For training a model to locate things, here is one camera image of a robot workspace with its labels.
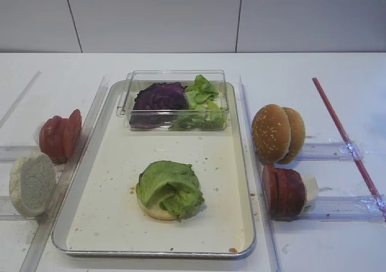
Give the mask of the front red meat patty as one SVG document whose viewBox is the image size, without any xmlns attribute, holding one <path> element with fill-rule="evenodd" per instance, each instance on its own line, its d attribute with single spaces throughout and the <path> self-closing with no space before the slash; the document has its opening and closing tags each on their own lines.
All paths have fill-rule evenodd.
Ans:
<svg viewBox="0 0 386 272">
<path fill-rule="evenodd" d="M 276 214 L 277 210 L 277 186 L 275 167 L 269 163 L 263 168 L 262 182 L 265 191 L 265 198 L 267 201 L 269 213 L 271 216 Z"/>
</svg>

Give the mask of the front sesame bun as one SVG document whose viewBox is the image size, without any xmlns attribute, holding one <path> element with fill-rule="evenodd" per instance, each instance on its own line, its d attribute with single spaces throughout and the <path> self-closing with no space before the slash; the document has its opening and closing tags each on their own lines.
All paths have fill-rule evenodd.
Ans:
<svg viewBox="0 0 386 272">
<path fill-rule="evenodd" d="M 264 162 L 283 159 L 291 142 L 289 119 L 281 106 L 268 104 L 254 116 L 252 135 L 256 151 Z"/>
</svg>

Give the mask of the clear holder lower right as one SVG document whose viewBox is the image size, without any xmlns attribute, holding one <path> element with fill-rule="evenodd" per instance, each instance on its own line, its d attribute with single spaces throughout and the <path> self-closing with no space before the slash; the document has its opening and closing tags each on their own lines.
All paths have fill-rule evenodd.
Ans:
<svg viewBox="0 0 386 272">
<path fill-rule="evenodd" d="M 382 197 L 318 197 L 307 204 L 300 220 L 385 222 L 385 200 Z"/>
</svg>

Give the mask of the white cheese block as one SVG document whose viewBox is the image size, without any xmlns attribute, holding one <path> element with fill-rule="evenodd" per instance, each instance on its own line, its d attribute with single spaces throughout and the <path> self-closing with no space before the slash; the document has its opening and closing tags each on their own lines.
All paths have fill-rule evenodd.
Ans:
<svg viewBox="0 0 386 272">
<path fill-rule="evenodd" d="M 318 197 L 319 187 L 316 178 L 311 173 L 306 173 L 305 175 L 303 175 L 302 180 L 306 191 L 305 207 L 308 207 Z"/>
</svg>

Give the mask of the clear holder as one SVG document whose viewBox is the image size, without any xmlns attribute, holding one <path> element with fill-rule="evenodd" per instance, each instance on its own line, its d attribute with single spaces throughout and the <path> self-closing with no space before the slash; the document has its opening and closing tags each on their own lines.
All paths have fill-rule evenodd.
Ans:
<svg viewBox="0 0 386 272">
<path fill-rule="evenodd" d="M 356 142 L 305 143 L 296 160 L 352 161 L 369 153 Z"/>
<path fill-rule="evenodd" d="M 382 197 L 318 197 L 307 204 L 300 220 L 385 222 L 385 200 Z"/>
</svg>

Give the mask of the rear dark meat patty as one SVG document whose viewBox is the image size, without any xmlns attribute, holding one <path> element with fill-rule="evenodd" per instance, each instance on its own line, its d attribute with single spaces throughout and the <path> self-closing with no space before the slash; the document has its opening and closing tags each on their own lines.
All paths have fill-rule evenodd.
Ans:
<svg viewBox="0 0 386 272">
<path fill-rule="evenodd" d="M 293 169 L 284 169 L 287 183 L 286 216 L 298 216 L 306 202 L 306 188 L 301 175 Z"/>
</svg>

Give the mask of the rear sesame bun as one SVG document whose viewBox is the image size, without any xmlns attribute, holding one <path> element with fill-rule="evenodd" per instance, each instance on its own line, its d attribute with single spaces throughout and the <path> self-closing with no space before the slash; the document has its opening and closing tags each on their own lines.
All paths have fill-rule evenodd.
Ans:
<svg viewBox="0 0 386 272">
<path fill-rule="evenodd" d="M 279 164 L 285 165 L 291 163 L 300 153 L 305 141 L 306 130 L 303 118 L 298 111 L 289 107 L 283 107 L 283 109 L 288 117 L 291 129 L 291 140 L 288 152 L 283 159 L 278 161 Z"/>
</svg>

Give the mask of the green lettuce in container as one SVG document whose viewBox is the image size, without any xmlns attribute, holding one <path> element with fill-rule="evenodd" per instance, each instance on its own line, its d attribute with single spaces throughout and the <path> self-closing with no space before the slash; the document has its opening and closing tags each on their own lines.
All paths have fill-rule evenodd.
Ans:
<svg viewBox="0 0 386 272">
<path fill-rule="evenodd" d="M 188 106 L 180 112 L 170 126 L 170 130 L 222 130 L 226 123 L 226 115 L 215 100 L 219 92 L 203 75 L 197 75 L 194 84 L 188 86 L 185 98 Z"/>
</svg>

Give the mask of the clear plastic container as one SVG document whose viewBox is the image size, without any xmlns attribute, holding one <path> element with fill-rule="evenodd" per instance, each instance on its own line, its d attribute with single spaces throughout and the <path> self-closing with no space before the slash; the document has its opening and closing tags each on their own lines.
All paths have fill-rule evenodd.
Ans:
<svg viewBox="0 0 386 272">
<path fill-rule="evenodd" d="M 127 125 L 131 130 L 144 131 L 144 130 L 170 130 L 170 126 L 177 119 L 180 112 L 183 110 L 153 110 L 155 114 L 161 115 L 174 115 L 176 118 L 172 121 L 165 122 L 161 126 L 149 129 L 133 128 L 129 124 L 131 115 L 141 114 L 142 110 L 133 110 L 134 100 L 138 93 L 154 83 L 176 83 L 179 82 L 185 87 L 185 91 L 188 86 L 194 84 L 195 77 L 197 75 L 203 75 L 210 83 L 212 83 L 219 92 L 218 98 L 215 102 L 224 109 L 226 115 L 229 112 L 229 100 L 227 95 L 227 87 L 225 73 L 222 70 L 137 70 L 127 75 L 122 94 L 117 106 L 117 114 L 119 116 L 125 116 Z"/>
</svg>

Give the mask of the bottom bun on tray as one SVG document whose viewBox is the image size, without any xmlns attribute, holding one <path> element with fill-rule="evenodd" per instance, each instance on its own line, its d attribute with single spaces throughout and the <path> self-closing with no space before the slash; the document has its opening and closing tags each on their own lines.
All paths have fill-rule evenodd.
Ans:
<svg viewBox="0 0 386 272">
<path fill-rule="evenodd" d="M 161 207 L 161 202 L 166 199 L 166 197 L 160 197 L 157 200 L 150 203 L 148 206 L 145 206 L 139 196 L 137 196 L 137 201 L 139 207 L 144 211 L 146 215 L 161 221 L 174 221 L 177 220 L 177 217 L 172 215 L 166 209 Z"/>
</svg>

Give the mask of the rear tomato slice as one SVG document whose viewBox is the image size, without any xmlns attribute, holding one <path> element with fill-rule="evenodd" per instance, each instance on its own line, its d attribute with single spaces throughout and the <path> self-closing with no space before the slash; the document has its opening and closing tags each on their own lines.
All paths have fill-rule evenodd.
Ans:
<svg viewBox="0 0 386 272">
<path fill-rule="evenodd" d="M 75 147 L 78 142 L 78 138 L 80 137 L 81 133 L 81 112 L 79 109 L 75 109 L 71 115 L 69 116 L 68 121 L 68 131 L 70 133 L 70 142 L 71 142 L 71 156 L 72 157 Z"/>
</svg>

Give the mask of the green lettuce leaf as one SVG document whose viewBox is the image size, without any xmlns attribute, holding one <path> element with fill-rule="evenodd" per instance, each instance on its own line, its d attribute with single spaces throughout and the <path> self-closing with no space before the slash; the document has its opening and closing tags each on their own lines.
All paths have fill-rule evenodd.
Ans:
<svg viewBox="0 0 386 272">
<path fill-rule="evenodd" d="M 160 197 L 166 197 L 161 207 L 177 220 L 191 217 L 204 204 L 200 182 L 191 164 L 159 160 L 149 164 L 140 173 L 136 196 L 148 206 Z"/>
</svg>

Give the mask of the purple cabbage leaves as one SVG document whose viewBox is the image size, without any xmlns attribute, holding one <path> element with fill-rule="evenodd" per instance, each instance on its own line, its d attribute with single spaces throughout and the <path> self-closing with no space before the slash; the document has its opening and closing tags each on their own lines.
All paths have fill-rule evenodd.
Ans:
<svg viewBox="0 0 386 272">
<path fill-rule="evenodd" d="M 138 93 L 133 110 L 143 112 L 131 115 L 129 124 L 133 128 L 156 128 L 176 116 L 155 114 L 153 110 L 183 110 L 187 106 L 185 87 L 181 83 L 154 83 Z"/>
</svg>

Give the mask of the white bread slice upright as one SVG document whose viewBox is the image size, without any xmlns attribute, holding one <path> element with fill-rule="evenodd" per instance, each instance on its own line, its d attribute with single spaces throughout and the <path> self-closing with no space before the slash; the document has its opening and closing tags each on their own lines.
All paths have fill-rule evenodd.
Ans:
<svg viewBox="0 0 386 272">
<path fill-rule="evenodd" d="M 10 171 L 9 196 L 24 217 L 42 214 L 56 184 L 51 159 L 41 152 L 18 158 Z"/>
</svg>

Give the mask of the clear rail right of tray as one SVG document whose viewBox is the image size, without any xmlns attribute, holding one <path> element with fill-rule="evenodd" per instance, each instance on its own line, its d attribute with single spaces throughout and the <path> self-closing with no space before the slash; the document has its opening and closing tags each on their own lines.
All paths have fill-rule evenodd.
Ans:
<svg viewBox="0 0 386 272">
<path fill-rule="evenodd" d="M 242 105 L 242 113 L 244 118 L 244 125 L 246 130 L 246 137 L 248 141 L 248 148 L 253 166 L 253 177 L 258 193 L 260 219 L 264 228 L 265 241 L 268 250 L 268 258 L 270 261 L 271 271 L 282 271 L 282 264 L 276 247 L 276 239 L 274 236 L 274 229 L 270 220 L 270 216 L 267 209 L 265 190 L 262 182 L 262 165 L 259 161 L 256 153 L 255 144 L 252 136 L 252 121 L 250 119 L 250 112 L 248 108 L 247 94 L 245 86 L 243 85 L 242 78 L 239 76 L 238 89 Z"/>
</svg>

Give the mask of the red plastic rail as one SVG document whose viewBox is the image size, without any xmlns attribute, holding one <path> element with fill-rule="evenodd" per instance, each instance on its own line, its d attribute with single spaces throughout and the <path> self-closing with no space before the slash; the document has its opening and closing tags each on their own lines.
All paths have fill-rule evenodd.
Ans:
<svg viewBox="0 0 386 272">
<path fill-rule="evenodd" d="M 362 162 L 362 159 L 359 157 L 358 152 L 352 141 L 350 140 L 348 134 L 346 133 L 340 119 L 338 118 L 337 114 L 335 113 L 334 108 L 332 107 L 329 99 L 327 98 L 319 80 L 316 77 L 312 78 L 312 82 L 315 85 L 324 105 L 326 106 L 340 136 L 342 137 L 346 148 L 349 150 L 351 157 L 360 172 L 368 190 L 370 191 L 371 195 L 375 198 L 376 204 L 378 205 L 379 210 L 382 212 L 383 217 L 385 218 L 385 201 L 382 199 L 381 194 L 379 193 L 378 189 L 376 188 L 372 178 L 370 177 L 370 174 L 365 168 L 365 165 Z"/>
</svg>

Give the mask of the metal baking tray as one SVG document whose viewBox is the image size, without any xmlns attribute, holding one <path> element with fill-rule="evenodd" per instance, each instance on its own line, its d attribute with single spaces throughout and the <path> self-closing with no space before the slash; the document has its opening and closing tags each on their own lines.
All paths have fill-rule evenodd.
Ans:
<svg viewBox="0 0 386 272">
<path fill-rule="evenodd" d="M 223 131 L 132 131 L 112 86 L 52 231 L 82 256 L 237 258 L 256 236 L 232 85 Z"/>
</svg>

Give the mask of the clear holder upper right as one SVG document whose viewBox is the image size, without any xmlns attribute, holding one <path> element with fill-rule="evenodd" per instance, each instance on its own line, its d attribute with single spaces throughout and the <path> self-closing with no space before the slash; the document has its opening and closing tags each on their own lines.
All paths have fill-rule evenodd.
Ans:
<svg viewBox="0 0 386 272">
<path fill-rule="evenodd" d="M 356 142 L 305 143 L 296 160 L 352 161 L 369 153 Z"/>
</svg>

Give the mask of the front tomato slice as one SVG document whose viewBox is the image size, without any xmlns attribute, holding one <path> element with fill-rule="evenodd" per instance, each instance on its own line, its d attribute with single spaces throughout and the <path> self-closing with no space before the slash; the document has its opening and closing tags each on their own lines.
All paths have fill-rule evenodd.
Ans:
<svg viewBox="0 0 386 272">
<path fill-rule="evenodd" d="M 53 162 L 64 163 L 67 157 L 64 151 L 63 134 L 68 118 L 55 115 L 47 120 L 40 129 L 39 147 Z"/>
</svg>

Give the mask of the middle red meat patty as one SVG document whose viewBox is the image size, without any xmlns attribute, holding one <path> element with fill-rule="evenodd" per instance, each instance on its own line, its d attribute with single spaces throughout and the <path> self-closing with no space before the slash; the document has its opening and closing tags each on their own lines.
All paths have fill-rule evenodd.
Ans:
<svg viewBox="0 0 386 272">
<path fill-rule="evenodd" d="M 286 171 L 281 168 L 275 169 L 276 183 L 277 183 L 277 217 L 284 217 L 286 215 L 288 187 Z"/>
</svg>

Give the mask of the red meat patty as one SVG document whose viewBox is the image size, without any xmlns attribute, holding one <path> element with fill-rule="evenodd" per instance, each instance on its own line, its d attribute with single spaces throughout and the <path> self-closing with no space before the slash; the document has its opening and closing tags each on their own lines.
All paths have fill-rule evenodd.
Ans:
<svg viewBox="0 0 386 272">
<path fill-rule="evenodd" d="M 277 217 L 284 217 L 286 215 L 288 187 L 286 171 L 281 168 L 275 169 L 276 183 L 277 183 Z"/>
<path fill-rule="evenodd" d="M 271 216 L 276 214 L 277 210 L 277 186 L 275 167 L 269 163 L 263 168 L 262 182 L 265 191 L 265 198 L 267 201 L 269 213 Z"/>
</svg>

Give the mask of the middle tomato slice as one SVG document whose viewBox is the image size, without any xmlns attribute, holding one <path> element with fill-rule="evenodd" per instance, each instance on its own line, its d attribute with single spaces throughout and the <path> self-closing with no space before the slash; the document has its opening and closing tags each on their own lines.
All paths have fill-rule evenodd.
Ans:
<svg viewBox="0 0 386 272">
<path fill-rule="evenodd" d="M 68 118 L 62 118 L 59 125 L 59 155 L 57 161 L 66 162 L 71 156 L 70 133 L 68 131 Z"/>
</svg>

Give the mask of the tomato slice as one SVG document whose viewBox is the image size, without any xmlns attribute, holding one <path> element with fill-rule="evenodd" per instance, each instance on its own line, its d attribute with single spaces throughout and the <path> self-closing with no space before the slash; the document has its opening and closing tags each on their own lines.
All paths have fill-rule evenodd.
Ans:
<svg viewBox="0 0 386 272">
<path fill-rule="evenodd" d="M 39 147 L 53 162 L 64 163 L 67 157 L 64 151 L 63 134 L 68 118 L 55 115 L 47 120 L 40 129 Z"/>
<path fill-rule="evenodd" d="M 59 155 L 57 161 L 66 162 L 71 156 L 70 133 L 68 131 L 68 118 L 62 118 L 59 125 Z"/>
<path fill-rule="evenodd" d="M 75 109 L 71 115 L 69 116 L 68 121 L 68 131 L 70 133 L 70 142 L 71 142 L 71 156 L 72 157 L 75 147 L 78 142 L 78 138 L 80 137 L 81 133 L 81 112 L 79 109 Z"/>
</svg>

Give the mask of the sesame bun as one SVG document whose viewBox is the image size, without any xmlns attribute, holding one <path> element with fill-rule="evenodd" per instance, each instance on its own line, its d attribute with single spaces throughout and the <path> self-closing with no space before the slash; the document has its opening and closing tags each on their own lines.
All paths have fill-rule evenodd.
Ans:
<svg viewBox="0 0 386 272">
<path fill-rule="evenodd" d="M 291 163 L 300 153 L 305 141 L 306 130 L 303 118 L 298 111 L 289 107 L 283 107 L 283 109 L 288 117 L 291 129 L 291 140 L 288 152 L 283 159 L 278 161 L 279 164 L 285 165 Z"/>
<path fill-rule="evenodd" d="M 268 104 L 254 116 L 252 135 L 256 151 L 264 162 L 283 159 L 291 142 L 289 119 L 281 106 Z"/>
</svg>

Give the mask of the clear rail far left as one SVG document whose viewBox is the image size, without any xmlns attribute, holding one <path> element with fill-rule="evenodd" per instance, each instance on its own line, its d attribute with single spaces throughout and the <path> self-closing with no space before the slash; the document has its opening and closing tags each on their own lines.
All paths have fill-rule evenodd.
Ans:
<svg viewBox="0 0 386 272">
<path fill-rule="evenodd" d="M 23 100 L 24 96 L 29 92 L 29 90 L 33 87 L 35 82 L 39 79 L 41 76 L 42 71 L 37 71 L 35 75 L 32 77 L 32 79 L 28 82 L 28 84 L 24 87 L 22 92 L 16 97 L 16 99 L 13 101 L 13 103 L 10 105 L 8 110 L 4 113 L 0 120 L 0 127 L 7 122 L 8 118 L 11 116 L 11 114 L 14 112 L 16 107 L 19 105 L 19 103 Z"/>
</svg>

